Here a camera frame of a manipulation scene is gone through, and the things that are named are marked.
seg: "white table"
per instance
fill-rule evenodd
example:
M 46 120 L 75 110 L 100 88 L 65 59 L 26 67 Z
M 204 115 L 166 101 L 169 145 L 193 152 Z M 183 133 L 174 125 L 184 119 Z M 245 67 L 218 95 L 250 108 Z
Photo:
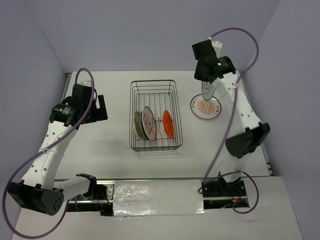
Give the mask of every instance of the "white table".
M 97 179 L 202 178 L 222 140 L 229 113 L 220 96 L 221 114 L 211 120 L 196 117 L 191 99 L 201 93 L 194 71 L 95 71 L 95 88 L 104 95 L 108 120 L 81 125 L 61 161 L 56 179 L 69 179 L 86 173 Z M 68 85 L 72 93 L 76 73 Z M 86 72 L 78 82 L 89 80 Z M 129 146 L 130 84 L 136 80 L 175 80 L 179 99 L 183 145 L 177 152 L 141 154 Z M 233 158 L 226 148 L 216 166 Z M 251 176 L 269 176 L 261 146 L 249 156 L 244 169 Z M 219 168 L 213 168 L 216 176 Z
M 255 177 L 260 202 L 249 214 L 230 208 L 180 216 L 106 217 L 98 212 L 68 212 L 44 240 L 302 240 L 293 208 L 281 177 Z M 244 180 L 249 205 L 256 199 L 250 180 Z M 16 229 L 27 235 L 50 230 L 61 213 L 48 216 L 22 209 Z M 13 240 L 22 238 L 13 236 Z

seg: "plastic wrap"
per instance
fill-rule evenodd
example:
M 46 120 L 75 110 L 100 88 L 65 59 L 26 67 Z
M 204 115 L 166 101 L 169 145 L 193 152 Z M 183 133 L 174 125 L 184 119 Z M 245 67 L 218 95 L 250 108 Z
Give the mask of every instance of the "plastic wrap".
M 195 215 L 204 213 L 200 180 L 116 181 L 115 216 Z

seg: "plate with orange pattern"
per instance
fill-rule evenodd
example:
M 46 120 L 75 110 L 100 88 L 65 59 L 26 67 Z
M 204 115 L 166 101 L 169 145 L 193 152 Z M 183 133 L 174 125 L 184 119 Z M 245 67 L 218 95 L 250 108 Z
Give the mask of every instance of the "plate with orange pattern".
M 202 94 L 196 95 L 190 102 L 192 112 L 201 119 L 214 119 L 221 113 L 221 103 L 215 97 L 209 101 Z

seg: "white plate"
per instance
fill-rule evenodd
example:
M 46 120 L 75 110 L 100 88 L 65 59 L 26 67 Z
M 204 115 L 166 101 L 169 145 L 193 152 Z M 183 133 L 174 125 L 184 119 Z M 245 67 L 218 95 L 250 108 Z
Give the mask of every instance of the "white plate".
M 206 101 L 202 94 L 196 95 L 190 102 L 192 112 L 202 119 L 214 119 L 221 112 L 221 104 L 215 97 Z
M 210 83 L 203 81 L 201 83 L 201 92 L 204 100 L 209 101 L 215 94 L 216 88 Z
M 141 115 L 141 113 L 139 111 L 136 111 L 134 114 L 134 130 L 140 140 L 145 140 L 145 137 L 144 137 L 142 130 L 141 130 L 140 115 Z
M 142 126 L 147 138 L 151 141 L 156 140 L 157 127 L 155 116 L 148 106 L 145 106 L 142 111 Z

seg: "dish rack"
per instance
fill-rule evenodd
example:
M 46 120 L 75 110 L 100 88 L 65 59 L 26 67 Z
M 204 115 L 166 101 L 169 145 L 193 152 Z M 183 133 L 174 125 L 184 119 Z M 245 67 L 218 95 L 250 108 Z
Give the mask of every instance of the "dish rack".
M 154 115 L 156 139 L 140 140 L 135 132 L 134 114 L 148 106 Z M 174 128 L 173 139 L 168 138 L 163 125 L 164 111 L 168 110 Z M 174 80 L 133 81 L 130 86 L 129 144 L 136 152 L 174 151 L 183 144 L 177 86 Z

